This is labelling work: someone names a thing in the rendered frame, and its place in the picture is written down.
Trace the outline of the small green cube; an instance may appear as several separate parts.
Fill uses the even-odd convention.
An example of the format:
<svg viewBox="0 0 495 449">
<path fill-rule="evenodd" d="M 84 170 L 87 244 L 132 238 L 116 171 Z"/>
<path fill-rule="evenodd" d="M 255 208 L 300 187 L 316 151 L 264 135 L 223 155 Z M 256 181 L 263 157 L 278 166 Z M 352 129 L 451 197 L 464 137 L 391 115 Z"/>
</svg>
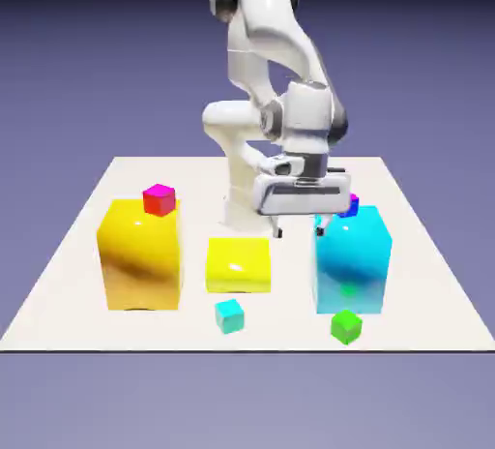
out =
<svg viewBox="0 0 495 449">
<path fill-rule="evenodd" d="M 363 320 L 349 310 L 335 314 L 331 319 L 331 335 L 342 344 L 348 345 L 362 333 Z"/>
</svg>

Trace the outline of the large yellow box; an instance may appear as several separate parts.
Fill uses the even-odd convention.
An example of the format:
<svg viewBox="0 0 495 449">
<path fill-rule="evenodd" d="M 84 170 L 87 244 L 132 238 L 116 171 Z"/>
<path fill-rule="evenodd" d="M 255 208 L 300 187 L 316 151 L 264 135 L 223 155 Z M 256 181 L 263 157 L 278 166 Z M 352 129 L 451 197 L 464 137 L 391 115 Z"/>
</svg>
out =
<svg viewBox="0 0 495 449">
<path fill-rule="evenodd" d="M 211 293 L 268 293 L 272 271 L 270 242 L 264 237 L 209 239 L 205 285 Z"/>
</svg>

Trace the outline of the large orange box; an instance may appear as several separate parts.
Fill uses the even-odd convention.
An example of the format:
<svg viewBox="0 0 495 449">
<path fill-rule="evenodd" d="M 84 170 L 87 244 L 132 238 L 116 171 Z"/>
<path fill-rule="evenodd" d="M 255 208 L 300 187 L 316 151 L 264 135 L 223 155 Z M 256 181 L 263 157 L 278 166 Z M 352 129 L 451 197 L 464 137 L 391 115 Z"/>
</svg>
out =
<svg viewBox="0 0 495 449">
<path fill-rule="evenodd" d="M 107 307 L 171 311 L 182 290 L 180 210 L 160 217 L 139 199 L 111 202 L 97 231 Z"/>
</svg>

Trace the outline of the small red cube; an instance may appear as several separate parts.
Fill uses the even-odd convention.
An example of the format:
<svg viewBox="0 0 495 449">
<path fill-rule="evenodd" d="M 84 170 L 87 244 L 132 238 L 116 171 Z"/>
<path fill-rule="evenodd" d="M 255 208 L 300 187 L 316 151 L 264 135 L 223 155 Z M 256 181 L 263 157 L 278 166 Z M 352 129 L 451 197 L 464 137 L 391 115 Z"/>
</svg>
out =
<svg viewBox="0 0 495 449">
<path fill-rule="evenodd" d="M 142 192 L 144 211 L 158 217 L 164 217 L 176 209 L 175 189 L 163 184 L 154 186 Z"/>
</svg>

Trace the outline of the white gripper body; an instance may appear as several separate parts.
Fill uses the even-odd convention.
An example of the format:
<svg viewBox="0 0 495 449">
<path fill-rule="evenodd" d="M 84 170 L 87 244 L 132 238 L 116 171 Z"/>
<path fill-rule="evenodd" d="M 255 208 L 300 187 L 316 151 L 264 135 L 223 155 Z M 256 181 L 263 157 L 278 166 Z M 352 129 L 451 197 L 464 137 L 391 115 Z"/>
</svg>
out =
<svg viewBox="0 0 495 449">
<path fill-rule="evenodd" d="M 253 207 L 264 216 L 336 214 L 351 203 L 351 177 L 330 172 L 324 178 L 258 175 L 253 184 Z"/>
</svg>

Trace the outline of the large cyan box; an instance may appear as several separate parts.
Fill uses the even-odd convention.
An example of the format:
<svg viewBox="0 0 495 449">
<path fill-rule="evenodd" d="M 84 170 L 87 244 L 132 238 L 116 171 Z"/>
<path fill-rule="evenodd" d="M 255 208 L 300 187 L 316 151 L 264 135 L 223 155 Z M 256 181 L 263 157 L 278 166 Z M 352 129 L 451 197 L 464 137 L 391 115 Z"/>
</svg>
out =
<svg viewBox="0 0 495 449">
<path fill-rule="evenodd" d="M 393 239 L 377 207 L 364 205 L 353 217 L 332 218 L 314 238 L 316 312 L 380 314 Z"/>
</svg>

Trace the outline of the small blue cube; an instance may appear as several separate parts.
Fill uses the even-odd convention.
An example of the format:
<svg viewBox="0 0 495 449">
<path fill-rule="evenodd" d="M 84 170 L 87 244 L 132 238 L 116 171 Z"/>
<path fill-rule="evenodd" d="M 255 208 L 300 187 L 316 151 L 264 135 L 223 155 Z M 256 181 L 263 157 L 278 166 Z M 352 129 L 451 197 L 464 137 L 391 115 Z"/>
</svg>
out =
<svg viewBox="0 0 495 449">
<path fill-rule="evenodd" d="M 350 194 L 350 206 L 345 212 L 341 212 L 338 215 L 341 218 L 350 218 L 358 214 L 360 206 L 360 199 L 355 194 Z"/>
</svg>

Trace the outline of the small cyan cube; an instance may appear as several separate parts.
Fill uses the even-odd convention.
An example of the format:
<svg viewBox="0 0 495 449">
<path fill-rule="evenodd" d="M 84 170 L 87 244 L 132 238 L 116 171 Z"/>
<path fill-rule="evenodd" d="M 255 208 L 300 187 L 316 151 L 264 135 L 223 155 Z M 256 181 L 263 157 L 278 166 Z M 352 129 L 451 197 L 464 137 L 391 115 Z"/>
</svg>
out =
<svg viewBox="0 0 495 449">
<path fill-rule="evenodd" d="M 223 334 L 241 331 L 245 326 L 245 312 L 236 299 L 216 303 L 215 316 Z"/>
</svg>

